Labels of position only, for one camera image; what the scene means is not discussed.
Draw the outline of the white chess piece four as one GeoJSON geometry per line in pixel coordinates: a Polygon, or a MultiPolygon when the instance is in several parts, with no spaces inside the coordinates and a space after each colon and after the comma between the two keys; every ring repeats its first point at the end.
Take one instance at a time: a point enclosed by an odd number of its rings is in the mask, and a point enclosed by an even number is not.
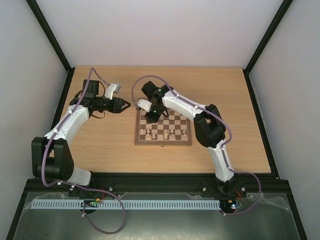
{"type": "Polygon", "coordinates": [[[182,137],[183,137],[182,139],[183,139],[184,141],[186,141],[186,140],[188,139],[188,136],[187,136],[186,134],[184,134],[182,137]]]}

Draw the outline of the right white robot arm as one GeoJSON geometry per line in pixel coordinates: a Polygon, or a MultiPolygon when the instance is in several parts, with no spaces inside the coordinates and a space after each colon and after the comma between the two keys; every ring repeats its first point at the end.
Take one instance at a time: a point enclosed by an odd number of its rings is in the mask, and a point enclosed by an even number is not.
{"type": "Polygon", "coordinates": [[[226,131],[230,129],[222,120],[214,104],[205,106],[179,94],[166,84],[157,87],[151,81],[141,89],[147,97],[140,99],[137,106],[146,111],[145,118],[155,124],[167,109],[172,109],[193,122],[197,141],[208,149],[215,167],[216,188],[224,196],[236,189],[234,169],[226,150],[226,131]]]}

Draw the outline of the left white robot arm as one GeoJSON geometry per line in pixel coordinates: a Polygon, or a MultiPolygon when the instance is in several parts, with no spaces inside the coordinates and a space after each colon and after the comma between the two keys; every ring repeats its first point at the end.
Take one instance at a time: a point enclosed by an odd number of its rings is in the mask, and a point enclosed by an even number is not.
{"type": "Polygon", "coordinates": [[[83,81],[83,88],[70,101],[65,115],[55,127],[43,137],[35,137],[31,142],[32,172],[46,186],[68,182],[72,186],[87,186],[92,173],[77,167],[69,144],[80,127],[94,115],[94,112],[122,113],[130,107],[126,100],[115,97],[121,86],[111,83],[99,95],[99,80],[83,81]]]}

